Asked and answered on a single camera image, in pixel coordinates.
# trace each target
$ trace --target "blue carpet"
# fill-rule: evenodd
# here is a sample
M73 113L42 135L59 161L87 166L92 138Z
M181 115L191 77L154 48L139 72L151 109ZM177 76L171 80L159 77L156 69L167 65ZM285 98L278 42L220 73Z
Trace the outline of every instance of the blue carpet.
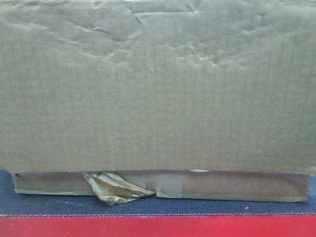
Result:
M307 202L256 202L145 197L108 206L97 197L16 194L0 169L0 216L201 216L316 214L316 179Z

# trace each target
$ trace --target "cardboard box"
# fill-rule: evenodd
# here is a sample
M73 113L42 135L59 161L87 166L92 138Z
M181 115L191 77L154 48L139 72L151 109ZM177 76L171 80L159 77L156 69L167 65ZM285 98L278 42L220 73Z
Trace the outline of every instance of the cardboard box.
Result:
M315 9L1 1L0 164L315 175Z

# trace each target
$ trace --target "box flap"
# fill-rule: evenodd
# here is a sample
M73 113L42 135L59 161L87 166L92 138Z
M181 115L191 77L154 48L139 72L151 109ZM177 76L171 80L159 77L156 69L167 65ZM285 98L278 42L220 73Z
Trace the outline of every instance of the box flap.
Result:
M315 29L309 0L2 1L0 164L315 174Z

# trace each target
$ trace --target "cardboard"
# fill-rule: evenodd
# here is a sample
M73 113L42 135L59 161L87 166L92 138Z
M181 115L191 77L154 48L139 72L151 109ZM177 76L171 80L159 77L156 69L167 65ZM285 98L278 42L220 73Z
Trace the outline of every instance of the cardboard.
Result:
M10 173L316 174L309 0L0 1Z

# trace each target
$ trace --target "red surface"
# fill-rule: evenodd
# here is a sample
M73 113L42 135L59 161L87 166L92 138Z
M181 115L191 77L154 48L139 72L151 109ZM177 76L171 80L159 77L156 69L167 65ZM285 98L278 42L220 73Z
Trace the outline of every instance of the red surface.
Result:
M1 237L316 237L316 215L0 217Z

